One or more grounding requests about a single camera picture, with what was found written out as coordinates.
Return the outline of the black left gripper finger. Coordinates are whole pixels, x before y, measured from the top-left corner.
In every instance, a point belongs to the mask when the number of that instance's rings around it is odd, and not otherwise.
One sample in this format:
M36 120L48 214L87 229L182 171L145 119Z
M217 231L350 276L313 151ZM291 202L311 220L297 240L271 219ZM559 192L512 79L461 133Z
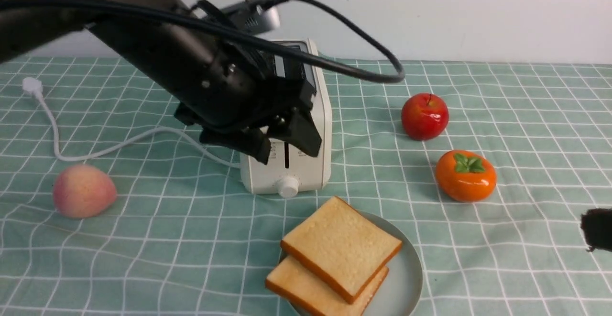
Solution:
M202 144L223 146L253 157L267 165L271 152L271 142L267 134L258 128L227 129L225 127L203 127L199 136Z
M317 157L323 142L309 111L293 107L275 117L275 139L294 146L310 157Z

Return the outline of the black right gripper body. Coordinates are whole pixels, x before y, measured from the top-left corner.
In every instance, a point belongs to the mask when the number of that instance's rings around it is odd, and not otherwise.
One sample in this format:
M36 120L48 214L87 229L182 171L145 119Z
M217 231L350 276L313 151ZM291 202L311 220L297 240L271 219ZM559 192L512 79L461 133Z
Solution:
M588 246L587 251L612 252L612 209L589 209L581 215L580 229Z

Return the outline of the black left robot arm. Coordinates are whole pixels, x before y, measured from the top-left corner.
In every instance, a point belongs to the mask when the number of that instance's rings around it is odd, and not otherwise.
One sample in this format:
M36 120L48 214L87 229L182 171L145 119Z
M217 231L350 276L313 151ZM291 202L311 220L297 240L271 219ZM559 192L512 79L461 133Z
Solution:
M201 126L201 143L262 163L273 138L319 154L308 81L275 76L254 52L156 12L195 19L181 0L1 0L1 61L87 29L177 98L175 117Z

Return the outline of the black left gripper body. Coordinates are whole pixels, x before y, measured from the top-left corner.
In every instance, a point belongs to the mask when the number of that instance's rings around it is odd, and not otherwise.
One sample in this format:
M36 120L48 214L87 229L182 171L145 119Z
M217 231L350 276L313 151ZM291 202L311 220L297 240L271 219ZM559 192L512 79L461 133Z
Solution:
M218 40L193 29L116 15L97 15L89 32L196 115L202 127L259 128L275 137L278 95L299 100L306 87L284 78L250 76Z

